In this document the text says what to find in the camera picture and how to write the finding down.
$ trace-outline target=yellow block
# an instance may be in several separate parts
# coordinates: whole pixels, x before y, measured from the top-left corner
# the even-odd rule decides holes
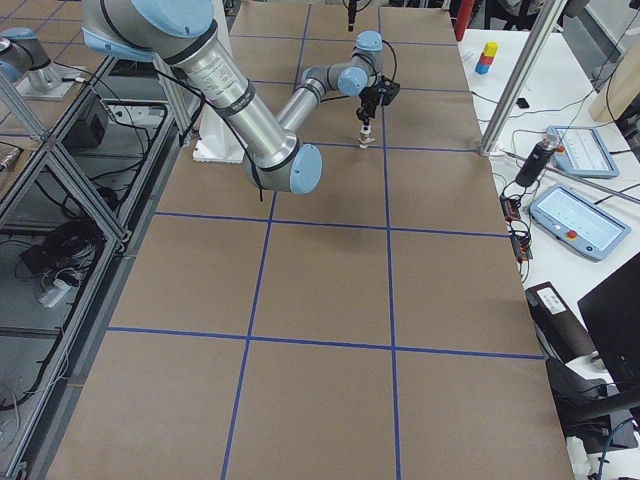
[[[496,53],[498,53],[498,42],[485,43],[482,53],[484,53],[485,57],[495,57]]]

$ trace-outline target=red block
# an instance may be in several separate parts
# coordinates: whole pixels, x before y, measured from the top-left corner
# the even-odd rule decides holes
[[[491,65],[494,57],[487,57],[484,53],[480,54],[480,63],[483,65]]]

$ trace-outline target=table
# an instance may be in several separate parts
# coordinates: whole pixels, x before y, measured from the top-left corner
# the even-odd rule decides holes
[[[272,110],[348,58],[346,17],[243,4],[233,53]],[[368,150],[357,102],[314,112],[316,192],[260,203],[180,155],[49,480],[572,478],[449,16],[366,28],[404,91]]]
[[[527,32],[468,30],[459,47],[470,89],[483,97],[499,100],[527,35]],[[474,67],[487,41],[497,41],[500,50],[489,73],[481,76],[474,72]],[[534,67],[520,96],[528,100],[531,106],[529,111],[547,109],[561,109],[561,111],[522,115],[527,110],[515,107],[511,115],[514,117],[522,116],[511,118],[507,122],[499,138],[500,148],[527,156],[533,145],[542,138],[540,133],[516,132],[514,134],[513,132],[518,129],[541,132],[548,125],[568,125],[574,118],[574,126],[601,125],[594,122],[588,113],[588,107],[595,99],[596,93],[592,92],[591,83],[559,33],[551,34],[542,57]],[[587,98],[582,106],[578,103],[568,108],[562,108],[585,97]],[[484,129],[487,125],[484,120],[491,118],[494,104],[474,96],[474,106],[480,128]],[[610,151],[629,148],[615,124],[600,127],[598,130]],[[640,182],[640,164],[632,153],[615,155],[614,160],[620,169],[620,176],[610,180],[593,179],[593,181],[614,190],[620,190]],[[508,181],[512,180],[519,170],[519,167],[512,160],[505,157],[492,157],[491,162],[494,172],[503,175]],[[540,192],[544,192],[557,182],[569,185],[591,201],[607,196],[552,172],[547,172],[544,176]],[[635,193],[637,196],[640,193],[640,188],[635,192],[628,193],[630,195]],[[525,200],[524,206],[526,207],[529,202],[530,200]],[[629,237],[601,262],[592,262],[574,254],[535,223],[531,226],[534,259],[531,262],[531,270],[524,282],[524,287],[527,288],[545,281],[552,282],[580,321],[582,318],[577,306],[578,300],[640,251],[640,241],[638,240],[640,238],[640,211],[637,206],[616,198],[607,200],[601,206],[633,229]],[[526,208],[521,210],[525,218],[528,219]],[[585,359],[577,359],[570,363],[570,366],[586,378],[603,376],[602,372],[597,371]],[[607,375],[604,375],[604,378],[611,381]],[[591,463],[596,465],[597,455],[590,457]],[[612,464],[607,465],[605,469],[608,478],[613,476],[638,477],[640,474],[640,450],[615,452],[611,458],[607,456],[607,459],[612,461]]]

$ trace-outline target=white cable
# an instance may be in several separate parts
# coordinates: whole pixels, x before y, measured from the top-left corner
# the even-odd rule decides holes
[[[13,400],[13,408],[15,411],[16,416],[14,418],[12,418],[11,420],[7,420],[5,423],[2,424],[2,426],[0,427],[2,429],[2,431],[0,433],[2,433],[2,436],[0,437],[0,442],[4,439],[4,428],[9,425],[12,421],[15,420],[16,422],[16,433],[13,435],[13,438],[11,439],[11,441],[9,443],[7,443],[2,450],[0,450],[0,452],[4,452],[6,451],[11,445],[13,445],[13,442],[16,441],[16,438],[18,438],[18,432],[20,431],[20,409],[18,408],[18,397],[16,396],[15,392],[13,390],[11,390],[10,388],[8,388],[6,385],[1,384],[0,385],[5,388],[6,390],[8,390],[9,392],[11,392],[11,399]]]

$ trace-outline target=black cylinder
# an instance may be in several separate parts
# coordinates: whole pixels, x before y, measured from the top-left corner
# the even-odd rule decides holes
[[[536,181],[540,172],[549,162],[556,150],[558,139],[555,135],[547,135],[533,147],[533,150],[516,175],[516,183],[521,187],[530,187]]]

